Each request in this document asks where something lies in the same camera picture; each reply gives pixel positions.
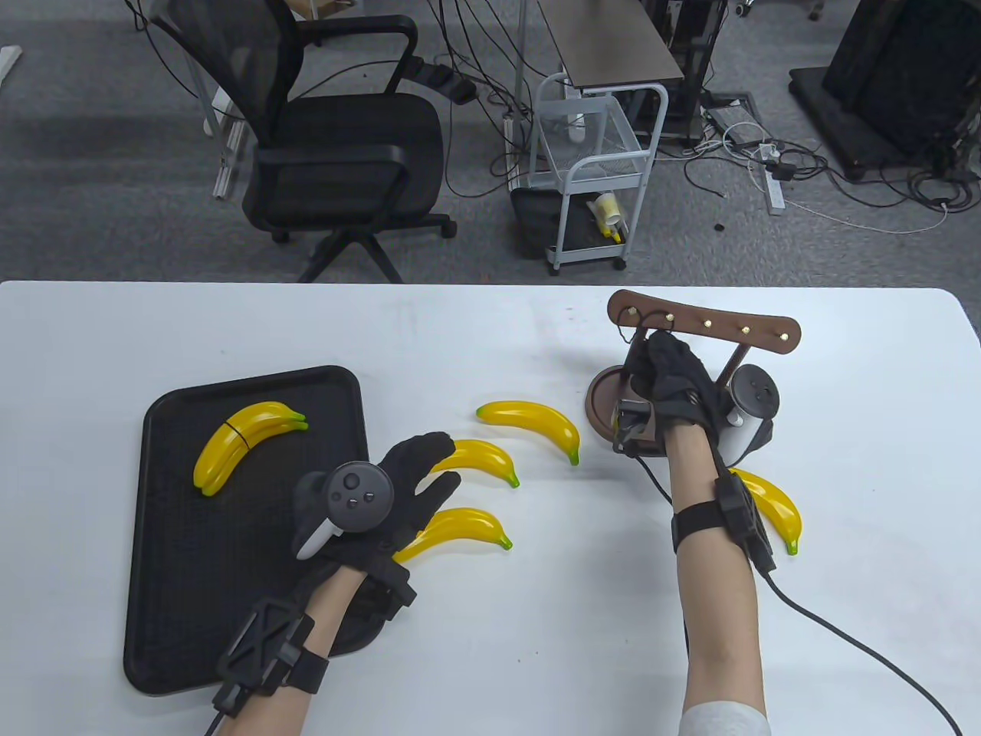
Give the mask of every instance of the yellow banana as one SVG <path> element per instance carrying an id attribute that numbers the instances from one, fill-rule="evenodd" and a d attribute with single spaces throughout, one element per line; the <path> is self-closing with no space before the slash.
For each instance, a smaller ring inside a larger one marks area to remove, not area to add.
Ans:
<path id="1" fill-rule="evenodd" d="M 279 401 L 259 401 L 246 406 L 223 423 L 201 450 L 194 465 L 194 486 L 211 489 L 206 496 L 216 494 L 252 447 L 283 432 L 305 429 L 306 417 Z M 231 469 L 223 473 L 233 458 Z"/>
<path id="2" fill-rule="evenodd" d="M 800 518 L 800 512 L 794 502 L 765 478 L 740 468 L 734 468 L 733 472 L 743 479 L 743 483 L 756 500 L 760 513 L 776 527 L 780 539 L 787 545 L 787 554 L 797 554 L 800 533 L 803 531 L 803 519 Z"/>
<path id="3" fill-rule="evenodd" d="M 500 427 L 518 427 L 544 435 L 579 464 L 579 430 L 560 412 L 531 401 L 492 401 L 477 409 L 482 422 Z"/>
<path id="4" fill-rule="evenodd" d="M 521 485 L 514 472 L 514 460 L 511 456 L 497 445 L 481 440 L 457 440 L 456 452 L 433 468 L 433 472 L 441 473 L 460 468 L 482 470 L 494 478 L 507 481 L 511 488 Z"/>
<path id="5" fill-rule="evenodd" d="M 241 434 L 250 447 L 258 443 L 252 442 L 252 436 L 269 427 L 276 427 L 283 422 L 305 422 L 306 417 L 293 411 L 281 401 L 259 401 L 251 406 L 237 411 L 226 422 Z"/>
<path id="6" fill-rule="evenodd" d="M 218 475 L 215 479 L 206 484 L 201 488 L 201 493 L 205 496 L 213 496 L 226 484 L 228 479 L 232 476 L 232 472 L 238 466 L 238 463 L 248 454 L 250 447 L 255 447 L 261 442 L 269 440 L 271 437 L 276 435 L 284 435 L 287 432 L 295 432 L 296 430 L 304 431 L 309 428 L 306 422 L 286 422 L 274 427 L 267 427 L 262 432 L 257 432 L 249 436 L 249 447 L 246 447 L 244 443 L 239 442 L 238 447 L 236 447 L 228 458 L 225 460 L 225 464 L 222 466 L 221 470 L 218 471 Z"/>
<path id="7" fill-rule="evenodd" d="M 392 559 L 402 564 L 436 545 L 456 539 L 489 542 L 501 545 L 506 550 L 514 547 L 493 514 L 478 508 L 448 508 L 438 512 L 409 546 L 396 552 Z"/>

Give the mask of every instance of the office chair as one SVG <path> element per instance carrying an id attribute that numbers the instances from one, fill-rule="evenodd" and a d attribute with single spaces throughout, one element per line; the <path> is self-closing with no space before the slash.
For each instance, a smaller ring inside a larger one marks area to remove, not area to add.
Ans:
<path id="1" fill-rule="evenodd" d="M 170 35 L 228 94 L 255 133 L 245 217 L 275 242 L 291 231 L 331 231 L 299 282 L 309 284 L 352 242 L 393 284 L 402 278 L 382 250 L 383 231 L 439 227 L 431 214 L 443 174 L 436 109 L 396 92 L 413 58 L 415 23 L 404 16 L 297 22 L 283 0 L 158 0 L 150 20 Z M 407 43 L 381 94 L 287 100 L 304 48 L 362 33 L 399 33 Z"/>

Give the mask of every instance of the black glove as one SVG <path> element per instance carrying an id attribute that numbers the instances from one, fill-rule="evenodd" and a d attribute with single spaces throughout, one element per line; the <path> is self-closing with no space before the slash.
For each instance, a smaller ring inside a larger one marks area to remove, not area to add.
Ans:
<path id="1" fill-rule="evenodd" d="M 442 473 L 429 488 L 416 494 L 420 482 L 454 452 L 456 445 L 445 432 L 413 437 L 389 450 L 379 463 L 394 489 L 388 516 L 367 532 L 345 532 L 329 539 L 313 557 L 323 565 L 301 581 L 297 597 L 309 597 L 313 589 L 333 575 L 340 565 L 346 565 L 367 573 L 369 578 L 391 589 L 398 605 L 411 604 L 415 592 L 408 585 L 409 572 L 394 562 L 391 556 L 404 549 L 426 528 L 433 515 L 460 485 L 459 473 Z M 303 507 L 297 507 L 297 516 L 303 513 Z M 302 518 L 296 519 L 297 529 L 304 527 L 303 521 Z M 297 542 L 302 543 L 302 540 L 294 540 L 294 553 L 298 549 Z"/>
<path id="2" fill-rule="evenodd" d="M 709 441 L 719 442 L 727 426 L 726 394 L 708 377 L 705 366 L 686 342 L 663 330 L 634 339 L 624 366 L 631 376 L 630 388 L 654 407 L 656 435 L 678 422 L 699 424 Z"/>

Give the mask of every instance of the chair armrest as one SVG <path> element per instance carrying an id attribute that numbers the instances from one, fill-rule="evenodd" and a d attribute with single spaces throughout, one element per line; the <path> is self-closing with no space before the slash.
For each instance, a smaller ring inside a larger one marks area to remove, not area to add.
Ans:
<path id="1" fill-rule="evenodd" d="M 311 146 L 309 148 L 255 148 L 260 166 L 291 167 L 323 164 L 394 164 L 406 170 L 405 149 L 397 145 Z"/>
<path id="2" fill-rule="evenodd" d="M 362 18 L 326 18 L 322 21 L 301 21 L 296 24 L 304 46 L 325 38 L 343 35 L 363 35 L 367 33 L 401 33 L 405 36 L 405 51 L 388 81 L 385 94 L 393 94 L 402 81 L 405 67 L 415 53 L 419 42 L 416 22 L 408 16 L 364 16 Z"/>

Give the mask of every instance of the white sleeve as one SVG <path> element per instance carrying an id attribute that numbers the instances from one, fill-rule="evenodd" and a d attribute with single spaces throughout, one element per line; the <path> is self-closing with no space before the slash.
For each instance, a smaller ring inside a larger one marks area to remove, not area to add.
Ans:
<path id="1" fill-rule="evenodd" d="M 679 736 L 770 736 L 770 724 L 759 710 L 719 701 L 693 706 L 681 716 Z"/>

